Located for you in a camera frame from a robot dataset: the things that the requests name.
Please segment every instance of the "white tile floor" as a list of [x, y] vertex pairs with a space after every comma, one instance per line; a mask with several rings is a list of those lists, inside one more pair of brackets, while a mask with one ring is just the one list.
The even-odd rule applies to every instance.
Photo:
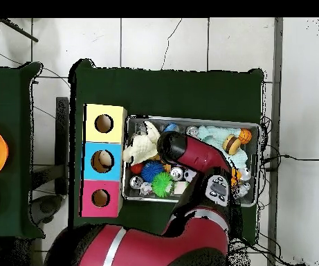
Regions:
[[[11, 19], [31, 33], [31, 19]], [[261, 68], [265, 81], [273, 76], [274, 18], [204, 18], [176, 19], [33, 19], [33, 43], [11, 28], [0, 24], [0, 53], [16, 62], [42, 62], [44, 67], [66, 78], [71, 66], [80, 58], [90, 58], [97, 67], [130, 67], [186, 71], [227, 70], [248, 71]], [[170, 45], [167, 54], [167, 39]], [[18, 67], [0, 56], [0, 66]], [[36, 107], [55, 115], [55, 98], [70, 96], [68, 83], [43, 70], [33, 85]], [[266, 84], [266, 115], [271, 113], [271, 84]], [[54, 163], [54, 118], [34, 109], [34, 162]], [[53, 182], [39, 188], [54, 191]], [[34, 192], [34, 197], [43, 195]], [[260, 197], [268, 204], [268, 184]], [[67, 225], [67, 200], [55, 219], [43, 225], [46, 239], [35, 243], [35, 264], [41, 266], [57, 234]], [[260, 212], [260, 231], [267, 236], [268, 207]], [[260, 236], [259, 243], [267, 246]], [[266, 266], [263, 255], [249, 253], [251, 266]]]

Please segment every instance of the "gray bin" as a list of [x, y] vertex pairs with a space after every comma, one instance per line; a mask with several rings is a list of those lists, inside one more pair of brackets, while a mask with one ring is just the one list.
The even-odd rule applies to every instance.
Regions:
[[[136, 116], [131, 115], [127, 117], [125, 128], [127, 129], [127, 138], [125, 139], [125, 147], [128, 146], [131, 136], [135, 132], [135, 124], [143, 121], [150, 121], [161, 133], [163, 128], [169, 123], [176, 123], [179, 126], [179, 131], [185, 133], [188, 126], [214, 126], [214, 127], [233, 127], [233, 128], [246, 128], [251, 131], [252, 138], [246, 145], [241, 145], [241, 148], [248, 155], [246, 166], [251, 171], [251, 179], [249, 181], [251, 189], [248, 194], [239, 201], [243, 207], [251, 207], [256, 204], [259, 193], [259, 161], [260, 161], [260, 146], [262, 140], [262, 129], [256, 123], [235, 123], [230, 121], [206, 121], [190, 118], [172, 118], [172, 117], [160, 117], [160, 116]], [[139, 190], [134, 190], [129, 185], [131, 178], [131, 171], [129, 170], [129, 164], [123, 165], [123, 177], [122, 177], [122, 196], [127, 200], [136, 201], [153, 201], [153, 202], [178, 202], [181, 195], [172, 195], [166, 198], [160, 198], [154, 193], [147, 196], [140, 196]]]

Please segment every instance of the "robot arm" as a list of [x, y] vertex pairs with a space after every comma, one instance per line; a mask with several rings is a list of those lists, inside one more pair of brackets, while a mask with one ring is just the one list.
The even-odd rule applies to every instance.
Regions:
[[226, 266], [232, 231], [230, 166], [210, 145], [165, 132], [158, 153], [198, 173], [161, 235], [122, 226], [83, 226], [55, 240], [44, 266]]

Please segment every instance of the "dark green tabletop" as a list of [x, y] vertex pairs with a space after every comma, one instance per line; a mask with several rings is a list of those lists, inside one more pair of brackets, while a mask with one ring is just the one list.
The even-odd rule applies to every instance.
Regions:
[[0, 134], [8, 144], [8, 159], [0, 172], [0, 236], [42, 238], [29, 220], [31, 177], [31, 81], [41, 63], [17, 69], [0, 67]]
[[[70, 206], [74, 224], [122, 224], [161, 233], [174, 207], [171, 203], [126, 200], [117, 218], [78, 216], [84, 103], [123, 106], [128, 114], [259, 123], [263, 77], [260, 69], [198, 73], [97, 69], [90, 60], [75, 63], [69, 74], [71, 117], [75, 118], [74, 207]], [[256, 206], [243, 208], [243, 218], [243, 235], [254, 243]]]

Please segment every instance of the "light blue plush toy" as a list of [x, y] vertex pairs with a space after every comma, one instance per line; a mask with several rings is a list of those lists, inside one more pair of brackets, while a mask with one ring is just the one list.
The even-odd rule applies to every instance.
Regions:
[[223, 127], [213, 127], [213, 126], [201, 126], [199, 127], [199, 139], [208, 145], [212, 145], [221, 151], [229, 164], [236, 168], [245, 168], [246, 161], [248, 160], [248, 156], [241, 149], [238, 148], [238, 151], [234, 155], [229, 155], [222, 147], [224, 140], [226, 140], [227, 136], [230, 134], [238, 137], [240, 134], [239, 128], [223, 128]]

